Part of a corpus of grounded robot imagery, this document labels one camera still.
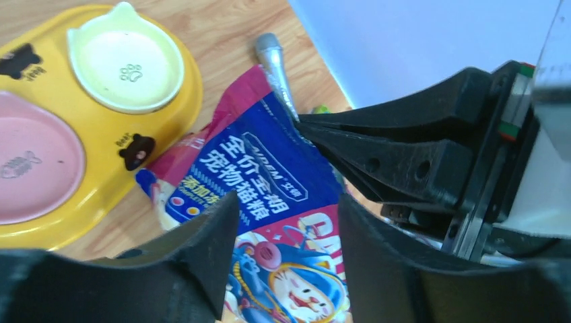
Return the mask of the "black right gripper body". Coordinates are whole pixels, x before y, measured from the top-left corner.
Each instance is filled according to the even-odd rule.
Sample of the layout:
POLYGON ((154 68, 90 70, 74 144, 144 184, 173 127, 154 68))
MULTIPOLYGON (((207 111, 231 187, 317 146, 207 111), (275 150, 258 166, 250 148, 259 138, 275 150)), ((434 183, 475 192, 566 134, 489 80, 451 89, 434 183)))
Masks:
POLYGON ((471 199, 470 209, 457 212, 450 221, 405 205, 384 205, 381 215, 418 238, 440 240, 441 251, 467 260, 480 261, 486 254, 515 260, 569 259, 568 238, 541 238, 500 228, 513 218, 509 212, 539 133, 539 122, 529 110, 535 66, 511 62, 501 70, 507 68, 512 69, 512 75, 501 78, 496 90, 510 88, 510 93, 498 104, 502 111, 494 113, 496 131, 489 131, 483 143, 491 166, 487 170, 475 167, 471 173, 467 191, 476 184, 480 189, 471 199))

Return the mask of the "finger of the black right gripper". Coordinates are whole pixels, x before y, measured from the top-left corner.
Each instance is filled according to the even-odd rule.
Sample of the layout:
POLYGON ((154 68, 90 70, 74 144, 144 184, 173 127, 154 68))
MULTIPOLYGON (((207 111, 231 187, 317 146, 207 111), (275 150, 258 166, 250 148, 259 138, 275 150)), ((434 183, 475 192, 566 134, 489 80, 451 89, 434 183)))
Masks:
POLYGON ((469 177, 473 153, 443 139, 402 143, 308 122, 299 132, 367 199, 421 210, 452 210, 469 177))
POLYGON ((492 85, 490 73, 469 67, 414 94, 330 114, 303 114, 298 130, 324 128, 398 141, 456 138, 475 130, 492 85))

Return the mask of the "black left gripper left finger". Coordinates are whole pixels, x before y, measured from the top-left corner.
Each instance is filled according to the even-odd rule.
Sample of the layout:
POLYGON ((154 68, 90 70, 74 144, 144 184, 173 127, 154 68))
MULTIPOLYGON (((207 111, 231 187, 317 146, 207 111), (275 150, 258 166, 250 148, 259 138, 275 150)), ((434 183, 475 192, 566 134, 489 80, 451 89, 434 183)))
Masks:
POLYGON ((215 322, 222 318, 239 205, 202 214, 116 258, 1 251, 2 322, 215 322))

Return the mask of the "colourful pet food bag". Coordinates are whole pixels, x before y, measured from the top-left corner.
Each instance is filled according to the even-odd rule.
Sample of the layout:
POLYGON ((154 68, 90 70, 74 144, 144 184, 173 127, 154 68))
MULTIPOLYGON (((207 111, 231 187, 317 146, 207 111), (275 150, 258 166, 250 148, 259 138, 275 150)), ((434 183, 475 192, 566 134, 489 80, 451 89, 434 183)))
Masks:
POLYGON ((223 93, 212 121, 135 177, 165 230, 237 194, 238 233, 226 285, 237 322, 349 322, 339 238, 343 191, 295 129, 262 67, 223 93))

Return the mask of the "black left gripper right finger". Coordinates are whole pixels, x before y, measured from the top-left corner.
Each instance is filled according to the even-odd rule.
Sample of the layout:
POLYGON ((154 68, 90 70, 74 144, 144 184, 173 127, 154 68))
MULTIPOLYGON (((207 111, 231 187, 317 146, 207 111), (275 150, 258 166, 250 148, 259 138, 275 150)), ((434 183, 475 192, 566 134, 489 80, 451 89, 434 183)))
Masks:
POLYGON ((567 260, 471 262, 379 220, 348 194, 338 222, 355 322, 570 321, 567 260))

